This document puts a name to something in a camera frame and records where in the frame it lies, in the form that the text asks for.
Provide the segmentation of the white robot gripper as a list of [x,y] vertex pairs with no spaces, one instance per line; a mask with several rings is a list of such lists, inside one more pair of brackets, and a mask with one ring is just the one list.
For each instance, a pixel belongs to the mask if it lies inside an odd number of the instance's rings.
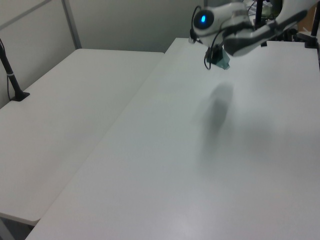
[[223,44],[224,37],[223,33],[226,30],[223,28],[206,28],[206,29],[198,29],[198,42],[209,47],[205,53],[206,60],[213,60],[214,54],[217,56],[222,56],[224,52]]

